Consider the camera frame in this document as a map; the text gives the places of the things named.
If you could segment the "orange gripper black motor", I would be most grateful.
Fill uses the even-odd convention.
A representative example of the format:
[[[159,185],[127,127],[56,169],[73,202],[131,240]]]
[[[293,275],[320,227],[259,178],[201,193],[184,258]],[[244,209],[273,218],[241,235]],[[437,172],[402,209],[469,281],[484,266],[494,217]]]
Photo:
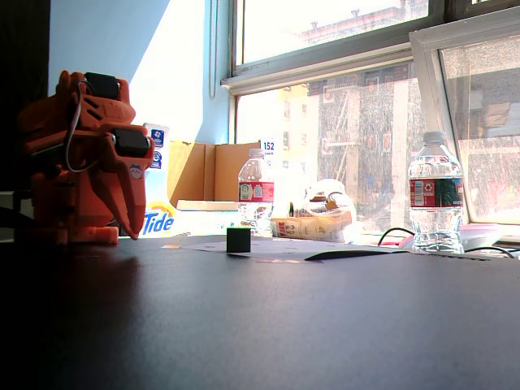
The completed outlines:
[[[72,126],[63,140],[63,165],[68,171],[86,171],[101,163],[116,161],[116,173],[99,171],[101,198],[136,240],[145,215],[144,159],[152,148],[145,128],[121,123],[104,123],[90,129]]]

